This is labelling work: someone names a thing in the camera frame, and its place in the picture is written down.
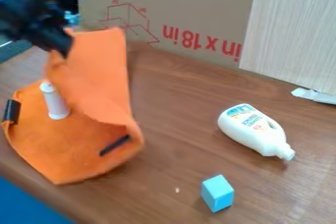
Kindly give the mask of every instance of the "white bottle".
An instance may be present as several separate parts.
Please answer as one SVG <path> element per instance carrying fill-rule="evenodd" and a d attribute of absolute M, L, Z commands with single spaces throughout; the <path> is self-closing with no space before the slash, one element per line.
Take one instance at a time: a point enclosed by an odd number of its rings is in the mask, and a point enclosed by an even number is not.
<path fill-rule="evenodd" d="M 43 92 L 45 103 L 48 107 L 49 117 L 61 120 L 69 116 L 70 109 L 65 100 L 59 95 L 56 88 L 48 81 L 42 82 L 39 89 Z"/>
<path fill-rule="evenodd" d="M 218 118 L 219 128 L 231 139 L 259 152 L 292 160 L 295 151 L 286 143 L 286 135 L 273 119 L 249 104 L 236 105 Z"/>

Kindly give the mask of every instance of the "wooden table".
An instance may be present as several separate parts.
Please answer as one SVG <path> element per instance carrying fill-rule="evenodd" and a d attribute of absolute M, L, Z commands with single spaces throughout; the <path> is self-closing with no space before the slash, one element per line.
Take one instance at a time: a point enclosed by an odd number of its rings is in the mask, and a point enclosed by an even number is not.
<path fill-rule="evenodd" d="M 41 77 L 44 60 L 31 49 L 0 66 L 2 110 L 13 90 Z M 146 138 L 136 158 L 98 179 L 55 187 L 1 136 L 1 175 L 79 223 L 336 223 L 334 106 L 293 97 L 291 84 L 168 53 L 131 53 L 130 70 Z M 284 127 L 293 161 L 262 157 L 218 130 L 221 111 L 243 102 Z M 199 189 L 216 174 L 236 196 L 213 214 Z"/>

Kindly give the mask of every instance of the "blue block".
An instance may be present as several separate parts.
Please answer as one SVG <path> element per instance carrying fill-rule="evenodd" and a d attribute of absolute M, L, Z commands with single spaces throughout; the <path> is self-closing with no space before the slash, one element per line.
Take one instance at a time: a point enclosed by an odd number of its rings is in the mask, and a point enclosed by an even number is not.
<path fill-rule="evenodd" d="M 201 183 L 201 196 L 212 212 L 232 205 L 235 191 L 223 175 L 217 175 Z"/>

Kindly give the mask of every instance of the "orange cloth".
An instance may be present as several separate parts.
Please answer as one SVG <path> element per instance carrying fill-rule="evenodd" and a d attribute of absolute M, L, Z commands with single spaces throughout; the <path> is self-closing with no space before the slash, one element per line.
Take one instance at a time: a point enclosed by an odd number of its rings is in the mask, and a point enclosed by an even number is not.
<path fill-rule="evenodd" d="M 48 117 L 40 82 L 17 91 L 17 125 L 3 122 L 13 149 L 55 184 L 82 181 L 124 163 L 140 151 L 143 138 L 129 103 L 126 41 L 119 28 L 74 33 L 64 60 L 50 53 L 46 77 L 71 108 L 68 118 Z M 99 151 L 130 138 L 103 156 Z"/>

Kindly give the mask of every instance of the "wooden panel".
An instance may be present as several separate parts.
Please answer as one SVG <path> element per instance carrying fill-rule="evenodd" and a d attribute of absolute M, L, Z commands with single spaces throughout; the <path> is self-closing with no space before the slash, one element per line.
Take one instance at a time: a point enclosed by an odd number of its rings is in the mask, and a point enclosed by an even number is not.
<path fill-rule="evenodd" d="M 240 68 L 336 94 L 336 0 L 253 0 Z"/>

